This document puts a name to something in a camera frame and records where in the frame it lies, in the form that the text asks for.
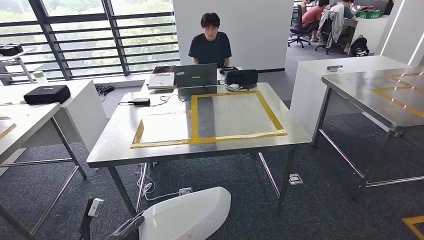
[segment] bottle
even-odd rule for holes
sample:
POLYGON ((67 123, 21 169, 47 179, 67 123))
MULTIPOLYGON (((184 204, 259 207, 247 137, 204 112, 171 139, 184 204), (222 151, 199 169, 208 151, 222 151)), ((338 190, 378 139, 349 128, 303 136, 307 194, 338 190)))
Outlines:
POLYGON ((40 86, 48 86, 49 81, 47 81, 46 76, 44 76, 43 71, 35 71, 32 74, 34 74, 35 80, 37 81, 38 85, 40 86))

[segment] green trees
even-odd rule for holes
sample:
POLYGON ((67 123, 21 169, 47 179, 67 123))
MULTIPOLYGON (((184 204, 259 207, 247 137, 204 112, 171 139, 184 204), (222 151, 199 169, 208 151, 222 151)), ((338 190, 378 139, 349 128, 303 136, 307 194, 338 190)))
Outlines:
MULTIPOLYGON (((28 0, 7 0, 8 3, 0 5, 0 23, 4 22, 20 22, 20 21, 34 21, 36 20, 34 13, 28 4, 28 0)), ((114 14, 130 15, 130 14, 145 14, 145 13, 161 13, 173 11, 171 0, 112 0, 112 7, 114 14)), ((81 14, 98 14, 104 13, 101 0, 43 0, 45 8, 49 16, 64 16, 64 15, 81 15, 81 14)), ((175 19, 173 16, 166 17, 149 17, 149 18, 135 18, 117 20, 120 27, 146 25, 146 24, 159 24, 159 23, 172 23, 175 19)), ((108 21, 96 22, 73 22, 73 23, 57 23, 52 24, 54 31, 61 30, 81 30, 92 28, 108 28, 110 27, 108 21)), ((15 34, 15 33, 30 33, 41 32, 40 26, 13 26, 13 27, 0 27, 0 34, 15 34)), ((142 27, 121 29, 121 36, 138 36, 159 33, 173 33, 176 32, 175 26, 159 26, 159 27, 142 27)), ((79 39, 92 39, 92 38, 111 38, 112 32, 107 31, 88 31, 76 33, 60 33, 56 34, 58 40, 79 40, 79 39)), ((0 37, 0 43, 38 43, 45 42, 44 35, 31 35, 31 36, 14 36, 14 37, 0 37)), ((175 35, 155 36, 155 37, 138 37, 123 39, 124 46, 139 45, 139 44, 152 44, 152 43, 170 43, 176 42, 175 35)), ((115 42, 113 40, 101 41, 85 41, 78 43, 61 43, 60 47, 64 50, 67 49, 95 49, 101 47, 113 47, 115 42)), ((35 45, 36 52, 49 51, 48 45, 35 45)), ((126 54, 138 53, 151 53, 162 51, 175 51, 178 50, 177 44, 160 45, 160 46, 147 46, 147 47, 134 47, 125 48, 126 54)), ((66 59, 73 58, 87 58, 87 57, 107 57, 118 56, 116 49, 109 50, 90 50, 79 52, 66 52, 64 53, 66 59)), ((149 62, 160 61, 168 59, 179 59, 178 53, 165 53, 144 56, 131 56, 127 57, 129 63, 136 62, 149 62)), ((23 58, 25 62, 35 62, 43 60, 54 60, 52 54, 31 55, 23 58)), ((102 66, 109 64, 119 64, 119 58, 106 58, 95 60, 79 60, 69 61, 70 67, 85 67, 85 66, 102 66)), ((152 64, 139 64, 130 65, 130 71, 149 70, 155 66, 179 64, 179 62, 165 62, 165 63, 152 63, 152 64)), ((120 66, 116 67, 99 67, 90 69, 72 70, 73 75, 86 75, 86 74, 99 74, 110 72, 121 72, 120 66)))

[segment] green basket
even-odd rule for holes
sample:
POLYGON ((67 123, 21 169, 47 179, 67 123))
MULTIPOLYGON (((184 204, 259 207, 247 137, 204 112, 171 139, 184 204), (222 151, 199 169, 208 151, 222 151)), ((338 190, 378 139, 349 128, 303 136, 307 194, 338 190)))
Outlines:
POLYGON ((357 18, 363 19, 379 19, 383 15, 382 11, 358 11, 356 13, 357 18))

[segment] short dark hair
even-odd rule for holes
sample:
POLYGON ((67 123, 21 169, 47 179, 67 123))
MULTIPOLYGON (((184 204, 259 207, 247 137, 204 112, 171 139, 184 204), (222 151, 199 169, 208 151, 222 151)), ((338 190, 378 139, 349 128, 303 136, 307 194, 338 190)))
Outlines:
POLYGON ((201 17, 200 25, 202 28, 208 28, 210 26, 219 28, 221 25, 221 20, 218 14, 215 12, 207 12, 201 17))
POLYGON ((318 6, 327 6, 330 5, 330 0, 319 0, 318 6))

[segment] white robot part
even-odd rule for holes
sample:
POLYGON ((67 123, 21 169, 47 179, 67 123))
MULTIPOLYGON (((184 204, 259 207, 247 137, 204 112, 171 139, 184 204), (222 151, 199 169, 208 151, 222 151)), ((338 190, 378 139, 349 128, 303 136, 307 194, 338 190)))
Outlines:
POLYGON ((144 211, 140 240, 205 240, 218 230, 230 211, 231 194, 214 187, 178 196, 144 211))

